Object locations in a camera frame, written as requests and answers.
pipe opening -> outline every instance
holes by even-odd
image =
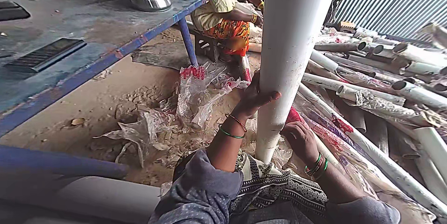
[[[418,159],[420,157],[421,157],[421,155],[414,154],[414,153],[402,154],[402,158],[409,159],[409,160],[415,160],[415,159]]]
[[[361,42],[357,45],[357,50],[363,50],[366,47],[366,42]]]
[[[345,89],[345,87],[342,85],[340,87],[338,87],[337,91],[335,92],[335,94],[338,96],[340,93],[343,92],[343,90]]]
[[[443,84],[435,84],[433,86],[433,89],[435,89],[437,91],[446,91],[447,90],[447,86],[445,86]]]
[[[393,85],[391,85],[391,87],[395,90],[401,90],[401,89],[405,88],[406,85],[407,85],[407,82],[400,80],[400,81],[397,81],[396,83],[394,83]]]
[[[361,134],[366,133],[366,129],[362,128],[362,127],[355,127],[355,129],[357,129]]]
[[[383,51],[383,45],[377,45],[373,50],[372,50],[372,53],[373,54],[379,54],[379,53],[381,53]]]
[[[412,83],[412,84],[416,84],[416,79],[414,79],[412,77],[404,78],[402,80],[403,81],[407,81],[407,82]]]
[[[408,48],[408,44],[406,43],[400,43],[394,46],[393,53],[401,53],[402,51],[406,50]]]

bracelet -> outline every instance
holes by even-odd
[[[262,1],[258,6],[258,9],[263,10],[264,9],[264,2]]]
[[[220,130],[221,132],[225,133],[226,135],[232,137],[232,138],[235,138],[235,139],[243,139],[243,138],[245,137],[245,133],[244,133],[244,135],[243,135],[242,137],[231,135],[231,134],[229,134],[228,132],[224,131],[224,130],[221,128],[221,126],[222,126],[222,124],[219,124],[219,130]]]
[[[311,170],[307,166],[305,166],[305,174],[307,174],[308,176],[312,176],[323,164],[322,158],[324,158],[323,154],[318,152],[318,159],[315,162],[316,166]]]
[[[324,169],[323,169],[323,172],[322,172],[321,175],[319,175],[318,177],[316,177],[316,178],[314,177],[313,180],[318,180],[318,179],[320,179],[321,176],[323,176],[323,174],[325,173],[327,167],[328,167],[328,159],[326,158],[325,167],[324,167]]]
[[[252,23],[255,23],[255,22],[256,22],[256,20],[257,20],[257,15],[255,15],[255,14],[252,14],[252,19],[251,19],[251,21],[250,21],[250,22],[252,22]]]
[[[240,124],[240,126],[242,126],[242,128],[244,129],[244,132],[247,132],[247,128],[245,128],[245,126],[237,118],[235,118],[233,115],[225,113],[225,116],[227,118],[230,117],[230,118],[236,120]]]

red bangle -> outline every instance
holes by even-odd
[[[245,128],[245,126],[237,118],[235,118],[233,115],[225,113],[225,116],[226,117],[230,117],[230,118],[236,120],[240,124],[240,126],[242,126],[242,128],[244,129],[244,132],[247,132],[247,128]]]

sandy floor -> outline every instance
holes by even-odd
[[[181,39],[180,31],[170,28],[148,44]],[[250,63],[252,68],[259,67],[260,58],[251,58]],[[135,122],[138,104],[149,108],[159,107],[161,100],[173,95],[178,81],[177,70],[134,63],[131,56],[126,56],[102,75],[87,81],[0,138],[0,144],[115,161],[128,141],[93,137],[118,130],[117,122]],[[175,143],[179,152],[195,149],[203,145],[203,142],[211,141],[217,121],[225,118],[224,113],[229,113],[238,101],[238,92],[233,90],[214,105],[207,130],[172,134],[170,141]],[[83,118],[85,122],[71,126],[70,123],[75,118]],[[166,157],[167,153],[168,151],[151,149],[144,169],[141,169],[135,148],[130,148],[120,159],[120,162],[131,166],[126,179],[153,186],[170,181],[173,164],[157,160]]]

table leg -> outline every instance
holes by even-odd
[[[190,30],[188,29],[186,19],[180,19],[178,21],[178,26],[180,27],[180,32],[182,33],[183,42],[185,43],[186,51],[188,52],[191,65],[198,66],[197,58],[194,53],[193,42],[191,41]]]

